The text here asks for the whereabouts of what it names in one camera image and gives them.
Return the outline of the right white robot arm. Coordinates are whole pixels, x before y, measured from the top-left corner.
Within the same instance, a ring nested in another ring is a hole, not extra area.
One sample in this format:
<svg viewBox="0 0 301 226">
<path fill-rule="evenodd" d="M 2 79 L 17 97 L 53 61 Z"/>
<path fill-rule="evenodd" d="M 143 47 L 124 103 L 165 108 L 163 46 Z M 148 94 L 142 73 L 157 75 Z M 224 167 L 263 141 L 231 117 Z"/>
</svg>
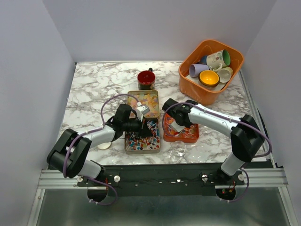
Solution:
<svg viewBox="0 0 301 226">
<path fill-rule="evenodd" d="M 217 181 L 223 185 L 232 181 L 236 171 L 245 163 L 252 161 L 265 140 L 254 118 L 247 114 L 229 116 L 192 100 L 179 103 L 171 98 L 164 103 L 162 110 L 180 127 L 204 125 L 231 139 L 232 153 L 216 173 Z"/>
</svg>

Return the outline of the clear glass jar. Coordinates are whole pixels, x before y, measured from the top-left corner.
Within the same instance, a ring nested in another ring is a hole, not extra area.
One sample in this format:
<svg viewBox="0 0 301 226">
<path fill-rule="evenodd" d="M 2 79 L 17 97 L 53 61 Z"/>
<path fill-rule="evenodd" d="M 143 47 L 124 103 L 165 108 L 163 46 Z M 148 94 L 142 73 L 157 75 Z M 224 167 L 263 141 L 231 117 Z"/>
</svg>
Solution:
<svg viewBox="0 0 301 226">
<path fill-rule="evenodd" d="M 182 141 L 175 141 L 171 143 L 169 149 L 169 157 L 173 163 L 180 163 L 184 160 L 187 147 L 186 144 Z"/>
</svg>

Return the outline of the gold tin of lollipops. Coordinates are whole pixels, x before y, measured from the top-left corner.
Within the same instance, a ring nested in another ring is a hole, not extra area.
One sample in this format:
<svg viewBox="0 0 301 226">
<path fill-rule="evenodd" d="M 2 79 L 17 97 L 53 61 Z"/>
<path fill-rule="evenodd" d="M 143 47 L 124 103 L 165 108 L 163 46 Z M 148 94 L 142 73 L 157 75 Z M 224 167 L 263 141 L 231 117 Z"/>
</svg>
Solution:
<svg viewBox="0 0 301 226">
<path fill-rule="evenodd" d="M 147 118 L 146 125 L 152 132 L 151 137 L 139 138 L 134 132 L 125 133 L 124 148 L 128 155 L 160 152 L 161 137 L 158 118 Z"/>
</svg>

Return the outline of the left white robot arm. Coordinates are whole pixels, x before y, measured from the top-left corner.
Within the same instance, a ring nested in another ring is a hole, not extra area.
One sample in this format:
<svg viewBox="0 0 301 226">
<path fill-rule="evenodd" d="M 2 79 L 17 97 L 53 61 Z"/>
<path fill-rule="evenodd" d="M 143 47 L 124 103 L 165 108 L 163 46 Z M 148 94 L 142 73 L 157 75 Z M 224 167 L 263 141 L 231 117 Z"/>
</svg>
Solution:
<svg viewBox="0 0 301 226">
<path fill-rule="evenodd" d="M 94 186 L 101 185 L 104 182 L 104 174 L 101 172 L 103 168 L 98 163 L 87 160 L 89 150 L 113 142 L 124 133 L 133 132 L 139 138 L 151 137 L 152 131 L 144 117 L 149 111 L 141 103 L 138 103 L 135 110 L 127 104 L 121 104 L 102 128 L 82 133 L 65 130 L 48 154 L 47 163 L 63 173 L 65 178 L 82 176 L 87 177 Z"/>
</svg>

